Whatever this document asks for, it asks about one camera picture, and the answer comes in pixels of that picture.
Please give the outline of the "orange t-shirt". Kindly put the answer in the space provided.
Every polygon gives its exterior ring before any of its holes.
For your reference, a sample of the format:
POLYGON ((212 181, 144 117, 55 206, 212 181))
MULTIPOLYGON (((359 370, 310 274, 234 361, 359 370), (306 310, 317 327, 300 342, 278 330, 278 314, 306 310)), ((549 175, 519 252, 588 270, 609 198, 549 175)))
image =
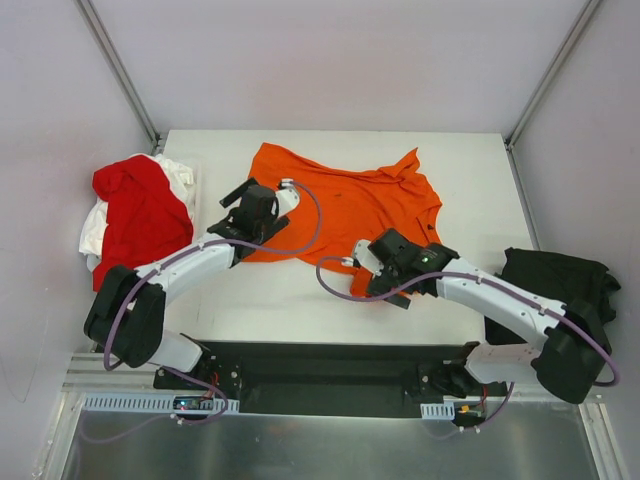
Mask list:
POLYGON ((267 246, 291 251, 306 244, 317 226, 317 205, 323 213, 320 234, 296 256, 307 264, 315 265, 326 256, 345 256, 357 241, 373 240, 390 228, 419 245, 438 242, 436 221, 442 202, 419 167, 416 150, 393 165, 351 172, 323 166, 279 145, 262 144, 249 176, 268 187, 291 178, 318 200, 315 203, 302 192, 299 206, 288 215, 290 224, 267 246))

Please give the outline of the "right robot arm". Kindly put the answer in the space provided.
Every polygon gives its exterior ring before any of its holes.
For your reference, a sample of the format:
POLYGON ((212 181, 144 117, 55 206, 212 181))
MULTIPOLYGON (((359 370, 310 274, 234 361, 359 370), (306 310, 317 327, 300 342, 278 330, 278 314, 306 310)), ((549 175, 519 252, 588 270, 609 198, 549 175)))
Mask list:
POLYGON ((370 273, 366 294, 406 309, 410 295, 449 300, 482 314, 511 332, 509 342, 487 340, 470 348, 450 369, 452 388, 463 395, 493 382, 536 380, 556 398, 582 403, 611 360, 611 344, 598 310, 578 297, 567 301, 549 290, 556 267, 581 260, 548 252, 510 250, 519 264, 518 287, 477 268, 439 243, 421 246, 389 229, 374 241, 360 240, 354 263, 370 273))

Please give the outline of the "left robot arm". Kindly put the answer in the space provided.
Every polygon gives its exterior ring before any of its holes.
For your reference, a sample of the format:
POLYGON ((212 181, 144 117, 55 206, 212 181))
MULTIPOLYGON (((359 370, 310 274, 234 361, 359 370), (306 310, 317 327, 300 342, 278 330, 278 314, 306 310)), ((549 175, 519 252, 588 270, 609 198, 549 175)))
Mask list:
POLYGON ((154 364, 177 370, 192 389, 205 386, 212 366, 204 348, 165 326, 170 303, 201 282, 226 272, 261 250, 289 224, 300 202, 291 179, 271 189, 251 178, 221 200, 228 214, 193 243, 147 265, 116 265, 106 273, 84 324, 103 348, 103 366, 154 364))

